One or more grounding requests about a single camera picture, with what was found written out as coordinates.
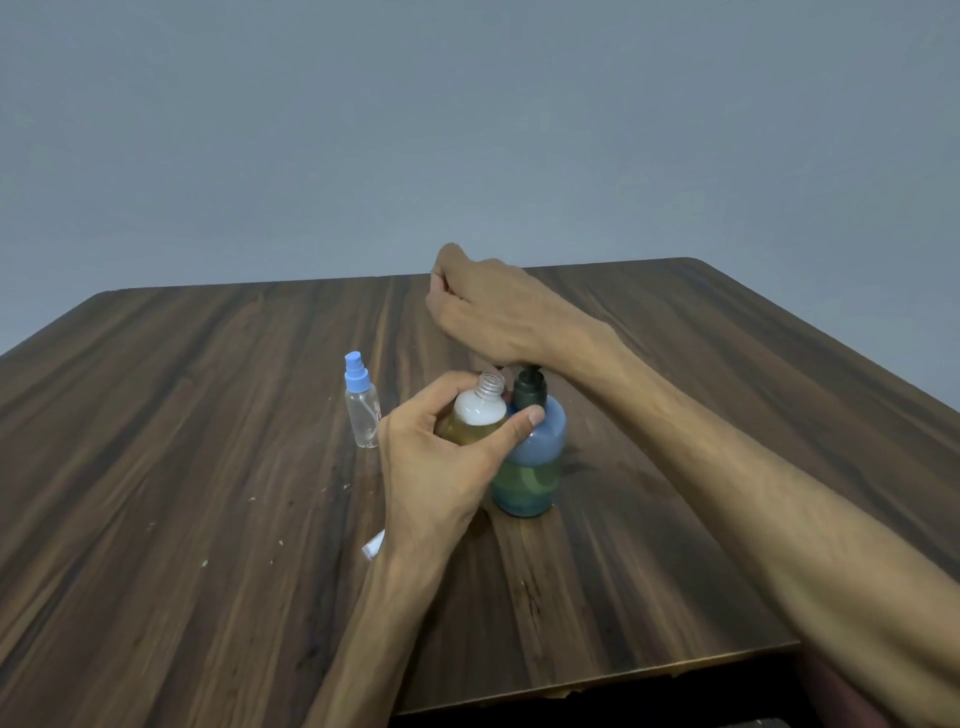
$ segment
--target green liquid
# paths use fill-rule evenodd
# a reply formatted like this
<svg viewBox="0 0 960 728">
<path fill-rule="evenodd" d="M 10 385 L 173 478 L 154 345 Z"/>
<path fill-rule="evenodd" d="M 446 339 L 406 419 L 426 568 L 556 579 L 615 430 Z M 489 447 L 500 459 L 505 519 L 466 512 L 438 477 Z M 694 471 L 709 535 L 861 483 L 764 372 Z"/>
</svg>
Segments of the green liquid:
<svg viewBox="0 0 960 728">
<path fill-rule="evenodd" d="M 493 500 L 513 516 L 538 516 L 553 505 L 553 494 L 559 484 L 559 457 L 535 468 L 505 462 L 493 479 Z"/>
<path fill-rule="evenodd" d="M 463 420 L 454 415 L 450 418 L 444 433 L 444 439 L 449 440 L 454 445 L 473 445 L 478 440 L 483 440 L 487 435 L 495 432 L 507 422 L 507 416 L 491 425 L 467 425 Z"/>
</svg>

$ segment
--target wood grain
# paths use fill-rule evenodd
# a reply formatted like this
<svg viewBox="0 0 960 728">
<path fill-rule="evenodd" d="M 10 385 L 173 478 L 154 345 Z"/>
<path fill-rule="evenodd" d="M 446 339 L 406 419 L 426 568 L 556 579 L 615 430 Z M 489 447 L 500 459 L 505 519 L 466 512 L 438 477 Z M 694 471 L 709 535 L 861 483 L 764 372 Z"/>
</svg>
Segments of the wood grain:
<svg viewBox="0 0 960 728">
<path fill-rule="evenodd" d="M 960 415 L 691 259 L 532 271 L 960 579 Z M 343 355 L 384 410 L 470 357 L 426 276 L 113 291 L 0 357 L 0 727 L 298 726 L 383 523 Z M 569 385 L 558 506 L 482 510 L 401 711 L 789 647 Z"/>
</svg>

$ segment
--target hand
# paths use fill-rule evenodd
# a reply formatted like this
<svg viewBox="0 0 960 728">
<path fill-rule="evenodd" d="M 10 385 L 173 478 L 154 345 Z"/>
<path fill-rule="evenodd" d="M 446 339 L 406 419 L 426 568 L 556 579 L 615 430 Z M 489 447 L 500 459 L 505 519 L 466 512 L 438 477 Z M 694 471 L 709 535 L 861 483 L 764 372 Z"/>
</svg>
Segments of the hand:
<svg viewBox="0 0 960 728">
<path fill-rule="evenodd" d="M 564 374 L 564 353 L 596 338 L 615 338 L 523 269 L 470 260 L 444 245 L 430 276 L 426 305 L 437 325 L 492 364 L 541 364 Z"/>
<path fill-rule="evenodd" d="M 504 458 L 543 419 L 539 406 L 460 447 L 438 437 L 438 419 L 477 375 L 448 372 L 380 422 L 387 500 L 383 550 L 403 563 L 443 570 Z"/>
</svg>

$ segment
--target blue spray nozzle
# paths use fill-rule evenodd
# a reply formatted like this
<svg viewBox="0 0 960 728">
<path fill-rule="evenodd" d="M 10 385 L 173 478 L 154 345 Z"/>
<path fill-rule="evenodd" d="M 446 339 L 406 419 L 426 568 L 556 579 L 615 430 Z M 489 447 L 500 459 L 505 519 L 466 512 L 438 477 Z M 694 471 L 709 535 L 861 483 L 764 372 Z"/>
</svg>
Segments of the blue spray nozzle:
<svg viewBox="0 0 960 728">
<path fill-rule="evenodd" d="M 370 389 L 370 372 L 363 365 L 360 352 L 350 352 L 344 357 L 347 362 L 347 372 L 344 380 L 347 382 L 348 392 L 366 392 Z"/>
</svg>

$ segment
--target small spray bottle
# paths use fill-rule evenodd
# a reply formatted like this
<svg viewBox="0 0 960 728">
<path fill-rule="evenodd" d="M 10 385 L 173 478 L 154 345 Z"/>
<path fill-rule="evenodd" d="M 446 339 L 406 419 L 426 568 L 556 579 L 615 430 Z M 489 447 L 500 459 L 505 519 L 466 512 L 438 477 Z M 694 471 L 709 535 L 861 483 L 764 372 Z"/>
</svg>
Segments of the small spray bottle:
<svg viewBox="0 0 960 728">
<path fill-rule="evenodd" d="M 506 380 L 497 371 L 480 375 L 474 389 L 457 395 L 444 439 L 456 445 L 472 445 L 507 422 L 505 386 Z"/>
<path fill-rule="evenodd" d="M 360 352 L 350 352 L 345 357 L 347 372 L 347 414 L 353 428 L 353 439 L 358 448 L 377 446 L 376 429 L 380 422 L 380 399 L 376 387 L 370 382 L 370 372 L 363 365 Z"/>
<path fill-rule="evenodd" d="M 546 379 L 536 365 L 524 367 L 517 375 L 509 414 L 531 404 L 543 407 L 543 422 L 507 455 L 491 484 L 493 502 L 523 518 L 539 516 L 553 505 L 566 439 L 564 408 L 547 394 Z"/>
</svg>

